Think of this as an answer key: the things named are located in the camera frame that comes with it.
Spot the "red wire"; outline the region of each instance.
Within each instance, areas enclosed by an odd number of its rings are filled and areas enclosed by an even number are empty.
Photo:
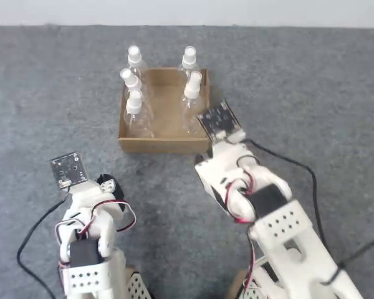
[[[248,241],[249,241],[249,244],[251,245],[251,263],[250,263],[250,266],[249,266],[248,280],[246,280],[245,283],[244,283],[244,293],[247,291],[248,286],[251,282],[252,273],[253,273],[254,267],[255,267],[255,259],[256,259],[255,258],[254,245],[252,244],[252,241],[249,239],[249,237],[248,237]]]
[[[97,203],[96,205],[93,206],[92,212],[91,212],[91,219],[90,219],[89,223],[86,224],[86,226],[84,227],[84,229],[79,232],[79,235],[83,235],[84,233],[86,233],[88,231],[89,227],[92,225],[93,220],[94,220],[94,210],[96,210],[96,208],[98,208],[99,206],[101,206],[103,204],[111,204],[111,203],[114,203],[114,204],[129,204],[127,201],[118,200],[118,199],[108,199],[106,201],[100,201],[99,203]],[[134,218],[131,221],[131,223],[129,223],[125,227],[122,227],[121,229],[117,229],[117,232],[123,232],[123,231],[128,230],[129,228],[131,228],[133,225],[135,225],[135,223],[136,223],[136,217],[135,217],[134,214],[133,214],[133,216],[134,216]]]
[[[245,185],[247,186],[247,191],[246,191],[246,194],[252,194],[252,190],[253,190],[253,185],[254,185],[254,177],[246,172],[246,174],[249,176],[249,179],[250,179],[250,183],[249,183],[249,187],[247,185],[247,183],[244,181]],[[226,188],[226,197],[224,198],[224,204],[226,205],[226,208],[227,210],[229,211],[229,195],[230,195],[230,190],[231,190],[231,187],[232,185],[238,181],[239,179],[235,179],[234,181],[232,181],[229,186]],[[230,215],[234,218],[234,221],[237,222],[237,223],[241,223],[241,224],[248,224],[248,223],[252,223],[252,221],[249,221],[249,220],[246,220],[246,219],[243,219],[243,218],[239,218],[239,217],[235,217],[234,215],[231,214],[231,212],[229,211]]]

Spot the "white wire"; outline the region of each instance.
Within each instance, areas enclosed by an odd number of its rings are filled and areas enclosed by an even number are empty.
[[[85,226],[83,226],[83,228],[80,229],[80,230],[78,231],[78,233],[82,232],[82,231],[85,230],[87,227],[89,227],[90,225],[92,225],[94,218],[95,218],[95,215],[93,215],[93,217],[89,220],[89,222],[88,222]]]
[[[137,216],[136,216],[136,213],[135,211],[132,209],[132,207],[130,206],[130,204],[127,202],[127,201],[112,201],[112,202],[106,202],[106,203],[103,203],[101,205],[99,205],[98,207],[101,207],[101,206],[104,206],[106,204],[124,204],[125,206],[127,206],[129,208],[129,211],[133,214],[133,217],[134,217],[134,220],[133,220],[133,224],[126,230],[129,230],[131,229],[133,226],[135,226],[136,222],[137,222]]]
[[[251,250],[252,250],[252,261],[251,261],[251,264],[250,264],[250,266],[249,266],[249,269],[248,269],[248,278],[246,278],[245,280],[244,280],[244,294],[243,294],[243,298],[244,298],[244,296],[245,296],[245,294],[246,294],[246,292],[248,291],[248,288],[249,288],[249,284],[252,282],[252,273],[253,273],[253,271],[254,271],[254,267],[255,267],[255,259],[256,259],[256,256],[255,256],[255,247],[254,247],[254,244],[253,244],[253,242],[252,242],[252,240],[251,240],[251,238],[249,238],[249,236],[248,236],[248,241],[249,241],[249,243],[250,243],[250,245],[251,245]]]
[[[58,228],[59,228],[61,225],[63,225],[63,224],[67,224],[67,223],[69,223],[69,222],[78,222],[79,224],[82,225],[82,227],[84,226],[84,223],[83,223],[81,220],[79,220],[78,218],[70,218],[70,219],[66,219],[66,220],[63,220],[63,221],[61,221],[61,222],[58,222],[58,223],[55,225],[54,230],[55,230],[55,238],[57,239],[57,243],[58,243],[59,245],[61,245],[61,241],[60,241],[60,237],[59,237],[59,231],[58,231]]]

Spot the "gray carpet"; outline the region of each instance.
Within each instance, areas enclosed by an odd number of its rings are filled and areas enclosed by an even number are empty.
[[[258,142],[313,166],[337,260],[374,238],[374,30],[0,27],[0,298],[47,298],[16,250],[62,196],[47,160],[74,150],[91,178],[108,172],[124,187],[138,224],[117,244],[158,299],[222,298],[247,267],[246,229],[204,193],[192,156],[121,151],[118,74],[134,43],[154,67],[177,65],[195,45],[212,100],[227,99]],[[309,175],[257,155],[314,221]],[[23,255],[59,298],[53,226],[64,211]],[[374,249],[347,271],[374,299]]]

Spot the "white wall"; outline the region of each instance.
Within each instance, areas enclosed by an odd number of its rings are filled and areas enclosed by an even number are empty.
[[[48,23],[374,27],[374,0],[0,0],[0,25]]]

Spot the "circuit board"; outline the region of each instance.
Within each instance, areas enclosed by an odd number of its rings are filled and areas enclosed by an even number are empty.
[[[241,125],[226,101],[206,110],[197,117],[212,143],[223,140],[241,130]]]
[[[60,189],[87,181],[87,175],[78,152],[50,160],[51,170]]]

